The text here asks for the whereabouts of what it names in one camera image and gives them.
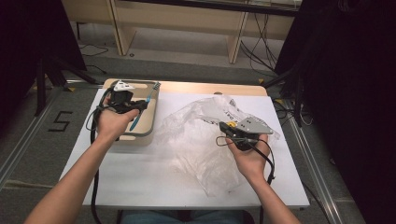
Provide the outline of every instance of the hand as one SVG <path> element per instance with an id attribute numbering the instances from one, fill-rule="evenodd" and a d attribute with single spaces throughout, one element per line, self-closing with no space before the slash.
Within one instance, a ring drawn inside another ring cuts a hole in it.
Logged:
<path id="1" fill-rule="evenodd" d="M 137 117 L 139 114 L 138 109 L 133 109 L 124 114 L 117 114 L 113 111 L 105 109 L 102 111 L 99 122 L 98 122 L 98 138 L 99 137 L 110 137 L 113 141 L 125 133 L 125 129 L 128 123 Z"/>
<path id="2" fill-rule="evenodd" d="M 267 134 L 262 134 L 259 138 L 265 142 L 268 141 Z M 239 172 L 241 172 L 241 174 L 245 176 L 247 181 L 250 181 L 252 178 L 255 177 L 264 176 L 263 171 L 265 167 L 265 158 L 263 158 L 253 149 L 247 151 L 239 150 L 233 143 L 233 141 L 229 138 L 226 138 L 226 142 L 228 144 L 228 148 L 233 153 L 233 157 L 235 158 Z M 265 156 L 268 156 L 270 154 L 268 146 L 262 141 L 259 141 L 256 144 L 256 148 L 260 150 Z"/>

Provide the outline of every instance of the forearm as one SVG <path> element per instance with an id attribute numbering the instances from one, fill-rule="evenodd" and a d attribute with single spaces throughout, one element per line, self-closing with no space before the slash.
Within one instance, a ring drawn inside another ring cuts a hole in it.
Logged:
<path id="1" fill-rule="evenodd" d="M 264 177 L 254 177 L 247 180 L 259 196 L 262 208 L 271 223 L 300 223 L 297 217 L 277 196 Z"/>
<path id="2" fill-rule="evenodd" d="M 98 138 L 40 201 L 25 223 L 73 223 L 113 141 L 110 137 Z"/>

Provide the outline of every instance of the person's right hand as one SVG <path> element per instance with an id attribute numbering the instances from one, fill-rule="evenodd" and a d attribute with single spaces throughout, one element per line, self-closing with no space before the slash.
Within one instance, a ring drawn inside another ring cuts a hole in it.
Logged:
<path id="1" fill-rule="evenodd" d="M 267 142 L 268 135 L 262 134 L 260 135 L 260 139 Z M 241 174 L 245 176 L 247 181 L 251 180 L 254 177 L 264 176 L 263 170 L 265 167 L 265 158 L 263 158 L 253 149 L 247 151 L 239 150 L 233 143 L 233 141 L 229 138 L 226 138 L 226 142 L 228 144 L 228 148 L 233 153 L 233 157 L 235 158 L 239 172 L 241 172 Z M 259 141 L 256 144 L 256 148 L 260 150 L 265 156 L 268 156 L 270 153 L 268 146 L 262 141 Z"/>

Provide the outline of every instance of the person's right arm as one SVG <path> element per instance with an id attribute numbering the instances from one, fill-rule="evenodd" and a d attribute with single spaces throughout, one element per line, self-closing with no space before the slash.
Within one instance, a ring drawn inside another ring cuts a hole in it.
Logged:
<path id="1" fill-rule="evenodd" d="M 260 139 L 267 142 L 268 135 L 262 134 Z M 226 139 L 228 147 L 233 153 L 239 172 L 247 179 L 247 182 L 256 191 L 262 208 L 268 215 L 271 223 L 300 223 L 297 217 L 277 196 L 264 178 L 265 159 L 256 151 L 241 151 L 230 140 Z M 264 142 L 259 142 L 256 148 L 264 155 L 269 155 L 269 148 Z"/>

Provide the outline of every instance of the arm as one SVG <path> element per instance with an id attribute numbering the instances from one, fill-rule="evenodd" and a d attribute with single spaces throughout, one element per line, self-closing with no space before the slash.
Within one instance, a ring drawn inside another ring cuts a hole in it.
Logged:
<path id="1" fill-rule="evenodd" d="M 260 139 L 267 142 L 268 135 L 262 134 Z M 239 171 L 257 193 L 262 208 L 270 218 L 271 223 L 300 223 L 265 180 L 263 174 L 265 159 L 254 150 L 241 151 L 230 139 L 226 140 Z M 269 155 L 269 148 L 264 142 L 259 142 L 256 148 L 266 156 Z"/>
<path id="2" fill-rule="evenodd" d="M 107 151 L 138 113 L 137 109 L 121 115 L 104 110 L 99 118 L 96 140 L 37 204 L 25 223 L 73 223 Z"/>

